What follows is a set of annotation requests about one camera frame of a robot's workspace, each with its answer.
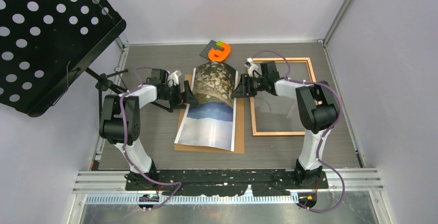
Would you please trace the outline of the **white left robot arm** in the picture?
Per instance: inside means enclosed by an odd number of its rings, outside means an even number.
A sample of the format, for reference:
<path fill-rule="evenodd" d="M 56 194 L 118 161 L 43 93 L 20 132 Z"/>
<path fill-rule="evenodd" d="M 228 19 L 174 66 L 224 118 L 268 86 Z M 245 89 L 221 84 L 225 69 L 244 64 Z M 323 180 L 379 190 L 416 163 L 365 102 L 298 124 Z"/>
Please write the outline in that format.
<path fill-rule="evenodd" d="M 188 81 L 184 81 L 184 90 L 181 90 L 179 70 L 172 73 L 163 69 L 150 70 L 150 77 L 138 77 L 136 88 L 104 98 L 99 122 L 100 136 L 113 144 L 129 164 L 127 178 L 138 178 L 146 190 L 154 189 L 159 177 L 153 159 L 147 155 L 139 138 L 140 109 L 152 104 L 172 113 L 188 104 L 198 104 Z"/>

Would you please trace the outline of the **landscape photo print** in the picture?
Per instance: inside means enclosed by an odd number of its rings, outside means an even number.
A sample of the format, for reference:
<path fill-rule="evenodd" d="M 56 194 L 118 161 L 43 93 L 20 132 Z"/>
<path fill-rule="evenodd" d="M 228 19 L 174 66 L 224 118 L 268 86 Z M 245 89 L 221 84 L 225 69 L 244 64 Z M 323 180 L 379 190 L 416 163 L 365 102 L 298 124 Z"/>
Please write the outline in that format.
<path fill-rule="evenodd" d="M 234 151 L 236 88 L 238 71 L 210 61 L 194 68 L 191 91 L 197 100 L 189 104 L 174 144 Z"/>

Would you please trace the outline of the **transparent acrylic sheet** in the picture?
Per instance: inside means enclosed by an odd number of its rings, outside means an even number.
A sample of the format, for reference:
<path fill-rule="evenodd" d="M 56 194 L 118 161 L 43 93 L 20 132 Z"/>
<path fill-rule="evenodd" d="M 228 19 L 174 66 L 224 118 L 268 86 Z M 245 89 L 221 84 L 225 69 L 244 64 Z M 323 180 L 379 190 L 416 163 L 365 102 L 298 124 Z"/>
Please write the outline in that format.
<path fill-rule="evenodd" d="M 310 80 L 307 63 L 277 62 L 276 68 L 280 76 L 285 76 L 290 67 L 289 77 Z M 273 96 L 265 91 L 254 97 L 254 110 L 257 132 L 303 132 L 296 100 L 289 97 Z"/>

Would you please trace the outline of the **wooden picture frame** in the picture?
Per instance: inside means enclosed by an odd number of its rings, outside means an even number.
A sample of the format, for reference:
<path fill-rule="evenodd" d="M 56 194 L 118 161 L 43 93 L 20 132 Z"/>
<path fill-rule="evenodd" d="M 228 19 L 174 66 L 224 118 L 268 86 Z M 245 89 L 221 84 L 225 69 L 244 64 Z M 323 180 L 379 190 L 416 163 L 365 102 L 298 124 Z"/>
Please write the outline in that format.
<path fill-rule="evenodd" d="M 308 81 L 314 81 L 315 78 L 315 73 L 311 64 L 311 60 L 310 58 L 305 58 L 305 57 L 301 57 L 301 58 L 287 58 L 287 62 L 306 62 L 307 66 L 308 66 L 308 71 L 310 74 L 310 80 Z M 251 123 L 252 123 L 252 134 L 253 136 L 304 136 L 304 131 L 303 132 L 257 132 L 256 131 L 256 120 L 255 120 L 255 110 L 254 110 L 254 97 L 249 99 L 249 107 L 251 110 Z"/>

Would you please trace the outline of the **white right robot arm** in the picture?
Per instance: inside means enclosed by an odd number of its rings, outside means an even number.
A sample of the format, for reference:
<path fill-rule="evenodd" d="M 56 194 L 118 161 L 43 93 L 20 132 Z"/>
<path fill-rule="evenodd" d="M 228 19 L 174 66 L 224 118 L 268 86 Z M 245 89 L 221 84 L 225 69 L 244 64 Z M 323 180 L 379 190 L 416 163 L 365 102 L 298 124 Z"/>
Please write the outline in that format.
<path fill-rule="evenodd" d="M 249 72 L 241 74 L 232 98 L 254 97 L 265 91 L 274 96 L 296 101 L 299 118 L 305 129 L 302 152 L 296 160 L 292 183 L 300 188 L 316 185 L 322 178 L 325 165 L 321 156 L 326 138 L 342 115 L 340 98 L 326 82 L 307 82 L 281 77 L 274 61 L 263 62 L 259 68 L 252 58 L 245 66 Z"/>

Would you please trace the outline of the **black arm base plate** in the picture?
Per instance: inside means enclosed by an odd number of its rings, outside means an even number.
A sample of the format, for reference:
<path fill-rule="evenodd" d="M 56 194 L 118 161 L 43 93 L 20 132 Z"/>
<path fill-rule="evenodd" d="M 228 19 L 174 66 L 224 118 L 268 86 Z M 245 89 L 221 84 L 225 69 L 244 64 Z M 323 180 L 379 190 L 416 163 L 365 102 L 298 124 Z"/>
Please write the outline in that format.
<path fill-rule="evenodd" d="M 124 175 L 128 191 L 153 191 L 170 196 L 241 196 L 250 189 L 255 196 L 286 196 L 289 190 L 327 189 L 326 173 L 315 180 L 297 183 L 287 169 L 161 170 L 150 182 L 137 173 Z"/>

